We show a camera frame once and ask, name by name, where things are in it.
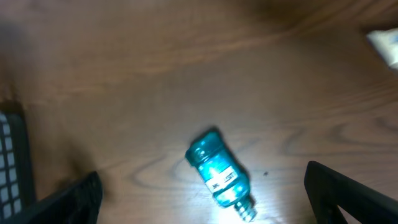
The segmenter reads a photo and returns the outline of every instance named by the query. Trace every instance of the wooden table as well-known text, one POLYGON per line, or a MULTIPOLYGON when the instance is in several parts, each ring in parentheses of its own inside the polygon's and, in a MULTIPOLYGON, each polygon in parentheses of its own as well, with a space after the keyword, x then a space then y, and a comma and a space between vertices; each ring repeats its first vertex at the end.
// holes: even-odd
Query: wooden table
POLYGON ((184 159, 217 125, 251 175, 256 223, 315 222, 311 160, 398 199, 398 81, 362 32, 397 22, 396 0, 3 0, 0 12, 0 93, 24 105, 39 198, 95 169, 98 223, 240 223, 184 159))

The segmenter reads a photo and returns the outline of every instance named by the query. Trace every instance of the bottle label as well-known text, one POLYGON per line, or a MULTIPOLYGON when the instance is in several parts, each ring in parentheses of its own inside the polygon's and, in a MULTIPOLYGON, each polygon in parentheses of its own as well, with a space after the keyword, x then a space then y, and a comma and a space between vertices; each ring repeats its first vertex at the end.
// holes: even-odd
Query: bottle label
POLYGON ((238 174, 232 168, 232 166, 229 166, 224 171, 214 175, 213 178, 211 178, 210 180, 207 180, 205 184, 207 185, 211 193, 214 193, 225 188, 236 178, 238 178, 238 174))

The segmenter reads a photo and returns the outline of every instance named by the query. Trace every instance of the small plastic bottle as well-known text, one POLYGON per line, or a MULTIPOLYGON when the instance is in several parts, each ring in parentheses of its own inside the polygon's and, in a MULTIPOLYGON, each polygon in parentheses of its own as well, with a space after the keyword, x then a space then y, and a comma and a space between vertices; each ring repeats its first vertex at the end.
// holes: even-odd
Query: small plastic bottle
POLYGON ((208 131, 194 141, 185 158, 196 167, 221 207, 234 205, 245 222, 253 220, 257 212, 250 198, 249 178, 227 150, 218 131, 208 131))

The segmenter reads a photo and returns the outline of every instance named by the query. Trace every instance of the blue bottle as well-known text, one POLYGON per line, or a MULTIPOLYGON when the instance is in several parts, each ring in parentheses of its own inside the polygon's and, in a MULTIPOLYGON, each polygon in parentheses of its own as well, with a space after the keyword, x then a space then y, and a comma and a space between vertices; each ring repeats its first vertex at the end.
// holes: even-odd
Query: blue bottle
POLYGON ((257 212, 250 198, 249 178, 234 161, 218 131, 208 131, 194 141, 185 158, 196 167, 221 207, 234 205, 245 222, 253 220, 257 212))

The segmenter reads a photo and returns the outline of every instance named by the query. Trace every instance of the grid pattern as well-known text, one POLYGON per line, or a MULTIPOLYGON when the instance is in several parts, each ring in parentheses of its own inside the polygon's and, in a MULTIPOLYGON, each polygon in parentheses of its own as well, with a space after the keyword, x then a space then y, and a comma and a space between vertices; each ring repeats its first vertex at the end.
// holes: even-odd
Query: grid pattern
POLYGON ((0 113, 0 222, 22 210, 14 153, 10 125, 0 113))

